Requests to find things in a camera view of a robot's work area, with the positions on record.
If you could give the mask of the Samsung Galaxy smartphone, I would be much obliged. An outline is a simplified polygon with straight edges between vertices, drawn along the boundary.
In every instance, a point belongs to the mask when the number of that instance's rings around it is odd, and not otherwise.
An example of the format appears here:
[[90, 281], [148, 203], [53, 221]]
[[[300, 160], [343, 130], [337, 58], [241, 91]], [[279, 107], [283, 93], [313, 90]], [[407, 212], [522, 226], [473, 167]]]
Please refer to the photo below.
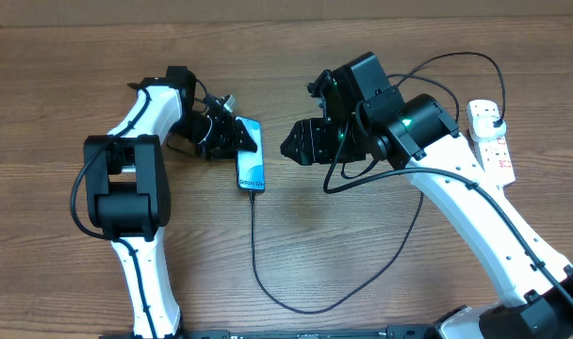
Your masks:
[[262, 145], [262, 127], [258, 122], [258, 129], [253, 131], [257, 143], [257, 152], [237, 152], [237, 186], [253, 192], [263, 192], [265, 185], [265, 171]]

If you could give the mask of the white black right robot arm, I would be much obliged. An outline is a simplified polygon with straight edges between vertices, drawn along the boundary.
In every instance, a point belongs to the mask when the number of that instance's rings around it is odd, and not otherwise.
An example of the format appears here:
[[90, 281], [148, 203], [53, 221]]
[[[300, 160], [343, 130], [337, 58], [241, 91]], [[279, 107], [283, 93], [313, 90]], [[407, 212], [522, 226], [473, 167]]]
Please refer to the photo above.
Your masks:
[[322, 116], [297, 121], [281, 153], [302, 166], [387, 161], [446, 216], [481, 262], [498, 301], [457, 308], [391, 338], [568, 338], [573, 265], [543, 240], [485, 173], [454, 116], [432, 96], [405, 100], [365, 53], [308, 84]]

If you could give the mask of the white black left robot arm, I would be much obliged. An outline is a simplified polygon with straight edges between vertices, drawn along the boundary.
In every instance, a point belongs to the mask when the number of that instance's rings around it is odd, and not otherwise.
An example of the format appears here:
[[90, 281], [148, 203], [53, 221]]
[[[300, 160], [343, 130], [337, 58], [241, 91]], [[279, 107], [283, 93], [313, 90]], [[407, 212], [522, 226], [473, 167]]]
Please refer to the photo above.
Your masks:
[[185, 338], [184, 317], [170, 283], [165, 228], [171, 192], [162, 147], [170, 136], [192, 143], [203, 159], [233, 159], [237, 187], [265, 189], [262, 127], [237, 116], [232, 95], [198, 98], [202, 85], [186, 66], [170, 66], [162, 77], [132, 84], [137, 100], [105, 135], [84, 142], [84, 165], [74, 183], [84, 185], [94, 231], [118, 255], [134, 315], [131, 338]]

